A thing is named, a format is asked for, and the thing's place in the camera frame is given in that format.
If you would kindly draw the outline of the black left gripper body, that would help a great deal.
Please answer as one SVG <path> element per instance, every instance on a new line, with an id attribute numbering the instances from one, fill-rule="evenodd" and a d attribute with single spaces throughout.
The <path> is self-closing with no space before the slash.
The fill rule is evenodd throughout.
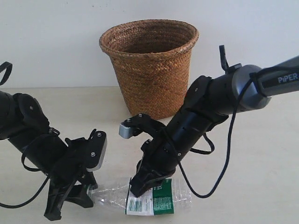
<path id="1" fill-rule="evenodd" d="M 59 184 L 67 184 L 75 176 L 82 182 L 89 173 L 85 168 L 88 138 L 63 141 L 55 133 L 27 130 L 22 133 L 22 165 L 30 172 L 43 172 Z"/>

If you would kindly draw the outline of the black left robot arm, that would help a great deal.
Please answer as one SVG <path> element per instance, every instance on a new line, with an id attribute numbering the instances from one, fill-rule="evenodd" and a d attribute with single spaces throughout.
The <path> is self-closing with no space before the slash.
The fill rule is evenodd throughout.
<path id="1" fill-rule="evenodd" d="M 50 127 L 37 99 L 24 93 L 0 93 L 0 138 L 8 140 L 21 152 L 21 162 L 29 159 L 30 172 L 43 172 L 60 184 L 75 175 L 82 184 L 96 184 L 83 159 L 88 140 L 84 137 L 62 140 L 60 132 Z"/>

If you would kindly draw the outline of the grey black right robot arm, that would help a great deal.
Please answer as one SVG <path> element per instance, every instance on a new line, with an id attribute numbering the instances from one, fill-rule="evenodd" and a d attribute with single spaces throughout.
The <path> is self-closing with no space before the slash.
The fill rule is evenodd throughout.
<path id="1" fill-rule="evenodd" d="M 227 66 L 225 75 L 201 76 L 188 89 L 184 103 L 168 125 L 155 130 L 143 145 L 143 158 L 130 182 L 130 191 L 141 197 L 170 177 L 200 137 L 239 112 L 264 108 L 275 95 L 299 89 L 299 59 L 261 69 L 254 65 Z"/>

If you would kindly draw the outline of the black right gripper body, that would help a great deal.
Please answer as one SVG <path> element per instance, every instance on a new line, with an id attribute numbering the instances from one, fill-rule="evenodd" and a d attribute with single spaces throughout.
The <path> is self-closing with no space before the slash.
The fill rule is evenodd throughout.
<path id="1" fill-rule="evenodd" d="M 209 155 L 215 150 L 207 132 L 228 119 L 212 111 L 186 109 L 178 111 L 161 127 L 139 162 L 137 184 L 160 184 L 174 174 L 188 152 Z"/>

